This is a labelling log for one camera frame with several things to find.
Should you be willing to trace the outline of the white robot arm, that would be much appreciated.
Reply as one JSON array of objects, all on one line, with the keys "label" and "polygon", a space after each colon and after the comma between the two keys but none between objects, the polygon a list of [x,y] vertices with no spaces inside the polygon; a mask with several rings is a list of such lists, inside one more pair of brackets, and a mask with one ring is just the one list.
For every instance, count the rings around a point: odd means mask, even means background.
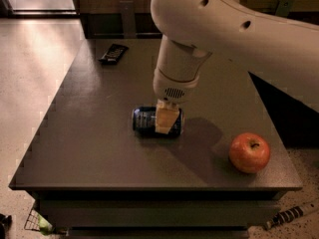
[{"label": "white robot arm", "polygon": [[258,13],[239,0],[151,0],[151,14],[162,33],[154,76],[157,132],[170,130],[212,54],[253,73],[280,76],[305,104],[318,104],[316,25]]}]

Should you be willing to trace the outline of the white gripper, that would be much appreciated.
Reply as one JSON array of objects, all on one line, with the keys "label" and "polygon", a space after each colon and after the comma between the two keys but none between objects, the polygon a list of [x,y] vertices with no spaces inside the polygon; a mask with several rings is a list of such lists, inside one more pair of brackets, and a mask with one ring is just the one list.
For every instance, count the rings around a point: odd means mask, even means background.
[{"label": "white gripper", "polygon": [[185,103],[190,99],[198,80],[199,76],[188,82],[171,80],[159,69],[155,69],[153,86],[159,99],[156,106],[156,132],[169,133],[179,116],[177,104]]}]

